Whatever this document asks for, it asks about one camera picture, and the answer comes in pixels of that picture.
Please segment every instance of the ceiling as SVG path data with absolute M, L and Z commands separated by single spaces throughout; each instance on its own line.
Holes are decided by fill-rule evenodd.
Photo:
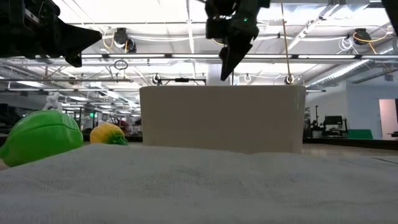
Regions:
M 84 54 L 121 54 L 122 49 L 113 45 L 110 49 L 104 45 L 112 44 L 112 34 L 118 27 L 125 27 L 137 45 L 137 54 L 218 54 L 222 46 L 212 40 L 205 39 L 204 4 L 196 0 L 53 0 L 60 8 L 60 18 L 74 26 L 98 30 L 104 39 L 86 49 Z M 349 50 L 342 50 L 344 37 L 353 34 L 355 28 L 366 28 L 373 39 L 384 37 L 375 42 L 377 47 L 390 41 L 394 34 L 386 35 L 389 19 L 383 8 L 366 8 L 368 1 L 350 1 L 327 20 L 317 20 L 320 13 L 327 7 L 327 0 L 284 1 L 287 44 L 291 45 L 294 38 L 306 27 L 308 33 L 289 50 L 289 54 L 370 54 L 369 45 L 354 45 Z M 260 34 L 253 42 L 250 54 L 283 54 L 285 50 L 284 29 L 280 4 L 272 4 L 269 9 L 261 9 L 258 17 Z M 217 60 L 191 60 L 173 62 L 171 59 L 151 59 L 150 66 L 146 59 L 134 59 L 124 71 L 114 67 L 93 65 L 85 60 L 82 68 L 60 66 L 54 63 L 30 62 L 28 60 L 10 60 L 16 65 L 41 75 L 51 74 L 51 78 L 128 78 L 132 82 L 102 82 L 105 88 L 138 89 L 151 85 L 152 77 L 159 74 L 164 78 L 206 76 L 209 63 L 220 63 Z M 290 71 L 295 77 L 307 82 L 317 75 L 339 65 L 338 62 L 313 62 L 290 64 Z M 241 85 L 280 85 L 287 75 L 287 65 L 278 62 L 247 62 L 235 69 L 236 78 Z M 247 82 L 246 76 L 253 77 Z M 82 88 L 81 83 L 64 85 L 67 88 Z M 120 92 L 128 100 L 138 99 L 136 92 Z

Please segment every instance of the white cloth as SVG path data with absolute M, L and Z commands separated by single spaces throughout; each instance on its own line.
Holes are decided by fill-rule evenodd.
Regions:
M 95 144 L 0 172 L 0 223 L 398 223 L 386 158 Z

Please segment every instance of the green toy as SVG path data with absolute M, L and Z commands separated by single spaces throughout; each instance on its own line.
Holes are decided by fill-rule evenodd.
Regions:
M 9 167 L 22 165 L 83 145 L 83 134 L 69 115 L 54 110 L 37 111 L 11 130 L 0 158 Z

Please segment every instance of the white stuffed toy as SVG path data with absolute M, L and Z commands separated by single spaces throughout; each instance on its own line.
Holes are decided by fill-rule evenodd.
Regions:
M 60 97 L 59 92 L 49 92 L 49 95 L 46 98 L 47 102 L 44 105 L 43 110 L 53 109 L 62 112 L 62 103 L 58 102 L 59 97 Z

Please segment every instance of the yellow toy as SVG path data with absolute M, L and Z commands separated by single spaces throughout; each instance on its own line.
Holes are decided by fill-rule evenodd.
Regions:
M 114 124 L 103 123 L 90 133 L 90 143 L 118 144 L 127 146 L 123 131 Z

